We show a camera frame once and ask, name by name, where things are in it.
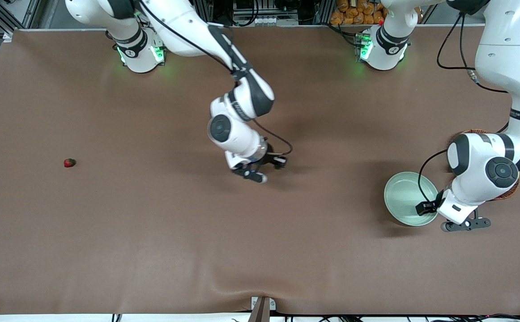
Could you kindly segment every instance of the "metal bracket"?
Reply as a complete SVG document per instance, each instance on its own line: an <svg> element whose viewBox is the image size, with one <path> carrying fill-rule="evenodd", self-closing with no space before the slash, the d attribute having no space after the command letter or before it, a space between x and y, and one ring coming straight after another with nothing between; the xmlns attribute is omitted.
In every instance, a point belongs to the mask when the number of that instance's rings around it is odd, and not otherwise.
<svg viewBox="0 0 520 322"><path fill-rule="evenodd" d="M272 298L267 297L266 298L270 302L270 310L276 310L276 301L274 301ZM258 302L258 296L252 296L252 310L254 310L254 306L256 306L256 303Z"/></svg>
<svg viewBox="0 0 520 322"><path fill-rule="evenodd" d="M441 230L444 232L460 232L462 230L467 230L470 232L473 229L487 228L491 226L491 220L489 220L489 218L479 217L478 209L475 209L473 213L473 218L467 218L460 225L457 225L450 221L442 223Z"/></svg>
<svg viewBox="0 0 520 322"><path fill-rule="evenodd" d="M4 40L4 42L11 42L11 36L8 34L4 34L2 39Z"/></svg>

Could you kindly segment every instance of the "metal frame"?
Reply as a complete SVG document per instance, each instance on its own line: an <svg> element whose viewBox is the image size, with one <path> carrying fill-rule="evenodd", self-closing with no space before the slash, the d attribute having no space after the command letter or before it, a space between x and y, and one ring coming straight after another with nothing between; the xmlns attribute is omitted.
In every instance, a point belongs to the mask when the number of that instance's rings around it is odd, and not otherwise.
<svg viewBox="0 0 520 322"><path fill-rule="evenodd" d="M289 11L283 11L279 9L276 4L274 3L274 0L261 0L260 3L261 6L258 12L258 16L278 16L278 15L284 15L284 16L292 16L297 14L297 10L289 10ZM252 16L254 12L256 12L256 7L253 6L253 8L238 8L236 1L233 2L233 16L234 19L237 19L238 16Z"/></svg>
<svg viewBox="0 0 520 322"><path fill-rule="evenodd" d="M35 13L37 12L40 4L41 0L30 0L22 22L19 22L19 20L17 20L17 18L15 18L15 16L9 12L7 8L0 4L0 38L4 33L11 37L15 29L31 27L37 18Z"/></svg>
<svg viewBox="0 0 520 322"><path fill-rule="evenodd" d="M336 10L336 2L334 0L322 0L320 8L315 13L314 24L317 25L320 22L330 22L334 10Z"/></svg>
<svg viewBox="0 0 520 322"><path fill-rule="evenodd" d="M213 20L213 2L209 0L194 0L194 9L204 21Z"/></svg>

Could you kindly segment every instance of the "black cable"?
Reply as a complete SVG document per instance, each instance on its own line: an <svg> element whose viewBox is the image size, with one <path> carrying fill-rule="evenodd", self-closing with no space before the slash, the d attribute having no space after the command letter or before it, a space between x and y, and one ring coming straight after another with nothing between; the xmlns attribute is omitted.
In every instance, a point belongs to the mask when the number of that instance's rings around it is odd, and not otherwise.
<svg viewBox="0 0 520 322"><path fill-rule="evenodd" d="M352 45L354 47L362 47L361 45L358 45L358 44L356 44L354 42L351 42L350 39L346 38L346 36L355 37L356 34L355 33L348 33L346 31L342 31L340 25L337 25L337 29L332 24L328 24L327 22L320 22L318 25L323 25L323 26L329 27L330 29L332 29L336 33L340 34L342 36L342 38L347 43L349 43L350 45Z"/></svg>
<svg viewBox="0 0 520 322"><path fill-rule="evenodd" d="M221 64L222 66L224 66L226 69L228 69L228 71L230 73L232 73L232 69L230 69L223 61L221 61L219 58L215 57L214 55L212 55L211 53L209 53L208 51L205 51L205 49L202 49L200 46L196 45L196 43L190 41L189 39L186 39L186 37L182 36L181 34L179 34L178 32L176 32L174 29L170 28L169 26L167 26L166 24L164 24L164 22L162 22L160 19L158 19L154 13L149 10L149 8L147 8L147 6L143 3L143 1L140 1L140 4L141 6L143 6L144 10L150 14L155 20L157 20L163 27L167 28L170 32L174 33L175 35L177 35L178 37L180 37L182 40L186 41L187 43L190 43L191 45L193 45L194 47L196 47L196 49L202 51L203 53L205 53L206 55L208 55L210 58L214 59L215 61L217 61L217 63ZM282 141L283 143L285 143L286 145L288 145L288 147L290 148L289 151L285 152L285 153L278 153L278 155L288 155L290 153L292 153L292 151L294 150L294 147L293 145L290 144L290 142L288 142L286 139L283 139L281 136L275 134L274 132L268 130L267 128L263 127L260 125L260 123L258 123L258 121L254 120L254 123L256 123L256 125L261 128L262 130L266 131L268 134L274 136L275 138L277 138L278 140Z"/></svg>
<svg viewBox="0 0 520 322"><path fill-rule="evenodd" d="M473 67L449 67L449 66L443 66L440 62L439 62L439 58L441 57L441 51L443 51L443 47L445 47L445 44L447 43L447 40L449 39L449 37L451 36L451 34L453 33L453 30L455 30L455 27L457 27L457 24L459 23L459 20L461 19L461 14L459 14L459 17L457 18L457 20L455 21L455 23L453 24L453 27L451 27L451 30L449 30L449 33L447 34L447 36L445 37L445 40L443 40L443 43L441 44L441 47L439 48L439 52L437 53L437 65L443 69L471 69L471 70L474 70L475 68Z"/></svg>
<svg viewBox="0 0 520 322"><path fill-rule="evenodd" d="M298 20L295 20L295 21L297 21L297 22L302 22L302 21L313 20L313 18L315 18L315 15L313 15L311 18L307 18L307 19L298 19Z"/></svg>
<svg viewBox="0 0 520 322"><path fill-rule="evenodd" d="M186 41L187 43L191 44L193 47L195 47L196 49L198 49L199 51L202 51L203 53L205 53L206 55L208 55L208 57L214 59L217 63L221 64L223 67L225 67L230 73L232 73L232 69L230 69L230 67L228 67L223 61L221 61L221 59L219 59L218 57L212 55L211 53L209 53L208 51L205 51L205 49L202 49L199 45L196 45L196 43L190 41L189 39L187 39L186 37L184 37L183 35L179 34L178 32L176 32L176 30L172 29L171 27L169 27L167 24L165 24L164 22L162 22L160 19L157 18L157 16L154 15L154 13L149 10L149 8L147 8L147 6L144 4L143 1L139 1L141 6L143 6L144 10L150 14L155 20L158 21L159 24L161 24L163 27L167 28L168 31L174 33L175 35L177 35L180 39Z"/></svg>
<svg viewBox="0 0 520 322"><path fill-rule="evenodd" d="M290 142L288 142L286 139L284 139L283 137L281 137L280 135L277 135L275 134L274 132L268 130L267 128L263 127L260 123L258 123L258 121L256 121L256 119L252 120L254 122L254 124L256 124L260 129L262 129L264 132L274 136L276 139L282 141L283 143L285 143L287 146L288 146L288 151L284 152L284 153L274 153L276 155L289 155L290 153L292 153L292 151L294 151L294 145L292 145Z"/></svg>
<svg viewBox="0 0 520 322"><path fill-rule="evenodd" d="M507 121L507 124L501 128L501 130L497 131L496 133L501 133L502 131L506 130L507 127L509 127L509 122Z"/></svg>
<svg viewBox="0 0 520 322"><path fill-rule="evenodd" d="M488 318L512 318L514 320L520 320L520 316L515 315L508 315L508 314L492 314L492 315L486 315L486 316L474 316L473 318L469 317L455 317L455 316L449 316L450 319L458 322L482 322L484 320L487 320ZM449 322L446 320L433 320L431 322Z"/></svg>
<svg viewBox="0 0 520 322"><path fill-rule="evenodd" d="M240 27L246 27L250 26L254 21L256 21L256 18L258 18L258 14L260 13L260 4L258 4L258 0L255 0L256 2L256 15L254 15L254 7L252 7L252 17L250 17L250 21L244 25L240 25Z"/></svg>
<svg viewBox="0 0 520 322"><path fill-rule="evenodd" d="M335 31L338 34L344 34L344 35L349 35L349 36L356 35L355 33L348 33L346 31L342 31L341 29L339 29L340 25L338 25L338 29L336 29L332 24L328 24L327 22L320 22L320 23L318 23L318 25L328 26L330 29L332 29L333 31Z"/></svg>
<svg viewBox="0 0 520 322"><path fill-rule="evenodd" d="M143 27L149 27L151 25L150 21L144 21L141 19L140 16L137 16L137 20L139 21L139 24L141 24L141 26Z"/></svg>
<svg viewBox="0 0 520 322"><path fill-rule="evenodd" d="M423 173L423 168L429 161L431 161L431 159L433 159L434 157L437 157L438 155L445 153L445 152L447 152L447 149L444 149L443 151L439 151L439 152L435 153L434 155L430 156L428 159L425 160L425 162L421 166L421 169L419 170L419 177L417 178L417 185L419 186L419 191L421 191L421 194L423 195L423 197L425 198L425 200L427 202L431 202L431 200L429 200L429 198L425 195L425 192L423 192L423 188L421 188L421 173Z"/></svg>
<svg viewBox="0 0 520 322"><path fill-rule="evenodd" d="M431 15L433 14L433 12L435 11L435 9L437 8L439 4L436 4L433 8L431 8L431 11L429 12L429 15L425 17L425 20L422 22L422 24L426 24L427 23L427 20L429 20L429 18L431 17Z"/></svg>
<svg viewBox="0 0 520 322"><path fill-rule="evenodd" d="M459 15L459 18L461 18L461 16L462 16L462 20L461 20L461 32L459 35L459 51L461 53L461 59L463 60L463 65L465 66L465 69L467 69L467 61L465 60L465 55L463 54L463 27L465 26L465 13L461 13ZM475 81L475 80L473 80L473 81L475 82L475 84L477 84L477 86L479 86L483 89L486 89L486 90L490 90L491 92L508 93L506 90L488 88L487 86L483 86L483 85L479 84L478 81Z"/></svg>
<svg viewBox="0 0 520 322"><path fill-rule="evenodd" d="M505 126L503 126L501 128L501 130L497 131L496 133L501 133L502 131L506 130L507 127L509 127L509 122L507 122L507 124L505 124ZM427 202L431 202L431 200L429 200L429 198L425 195L425 192L423 192L423 189L421 188L421 174L423 173L424 167L426 166L426 164L429 161L431 161L431 159L433 159L434 157L437 157L438 155L440 155L442 153L447 152L447 150L448 149L444 149L443 151L439 151L439 152L435 153L434 155L430 156L428 159L425 160L425 162L421 166L421 169L419 170L419 177L417 179L417 185L419 186L419 191L421 191L421 194L423 195L423 197L425 198L425 200Z"/></svg>
<svg viewBox="0 0 520 322"><path fill-rule="evenodd" d="M226 10L226 8L225 8L225 16L226 16L226 18L228 18L230 23L235 26L240 26L240 27L250 26L254 21L256 21L256 18L258 18L258 14L260 13L260 4L258 4L258 0L255 0L255 3L256 3L256 14L254 14L254 6L252 6L252 16L250 17L250 20L244 25L238 24L237 22L235 22L232 19L232 17L230 17L229 12L234 13L233 9Z"/></svg>
<svg viewBox="0 0 520 322"><path fill-rule="evenodd" d="M509 92L507 92L506 90L494 89L494 88L488 88L487 86L483 86L483 85L481 85L481 83L478 83L478 82L475 82L475 84L477 84L477 86L479 86L480 88L482 88L482 89L486 89L486 90L490 90L491 92L497 92L497 93L509 93Z"/></svg>
<svg viewBox="0 0 520 322"><path fill-rule="evenodd" d="M340 25L337 25L337 28L338 28L338 30L340 31L340 35L342 36L342 38L343 38L347 43L349 43L350 45L352 45L352 46L354 46L354 47L358 47L358 45L356 45L354 42L351 42L348 38L346 38L346 35L345 35L344 32L341 30Z"/></svg>

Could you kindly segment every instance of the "green led light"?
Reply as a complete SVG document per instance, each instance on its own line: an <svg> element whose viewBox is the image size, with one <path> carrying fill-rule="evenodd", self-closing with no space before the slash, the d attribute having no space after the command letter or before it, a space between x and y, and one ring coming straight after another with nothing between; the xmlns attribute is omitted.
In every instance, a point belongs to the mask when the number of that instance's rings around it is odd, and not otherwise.
<svg viewBox="0 0 520 322"><path fill-rule="evenodd" d="M152 53L154 55L154 59L156 59L156 61L161 62L163 60L164 52L161 47L151 46L151 51L152 51Z"/></svg>
<svg viewBox="0 0 520 322"><path fill-rule="evenodd" d="M121 56L121 61L125 64L125 57L123 57L123 52L119 47L117 47L117 51L119 52L119 55Z"/></svg>
<svg viewBox="0 0 520 322"><path fill-rule="evenodd" d="M369 57L369 53L371 53L371 50L373 48L373 42L370 40L368 43L362 48L361 57L362 59L367 59Z"/></svg>

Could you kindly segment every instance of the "brown tablecloth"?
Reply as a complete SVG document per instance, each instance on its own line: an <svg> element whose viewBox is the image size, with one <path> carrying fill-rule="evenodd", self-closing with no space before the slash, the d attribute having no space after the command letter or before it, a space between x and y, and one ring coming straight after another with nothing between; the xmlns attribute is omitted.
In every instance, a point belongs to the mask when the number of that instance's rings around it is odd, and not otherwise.
<svg viewBox="0 0 520 322"><path fill-rule="evenodd" d="M465 31L470 64L481 30ZM137 75L103 32L17 31L0 49L0 314L233 311L258 295L288 314L520 314L520 189L473 232L404 227L383 203L453 134L507 121L507 94L436 66L447 31L417 28L379 72L328 29L236 30L276 93L260 121L295 148L266 185L207 137L233 85L208 57ZM442 61L460 64L456 37ZM425 174L452 178L444 157Z"/></svg>

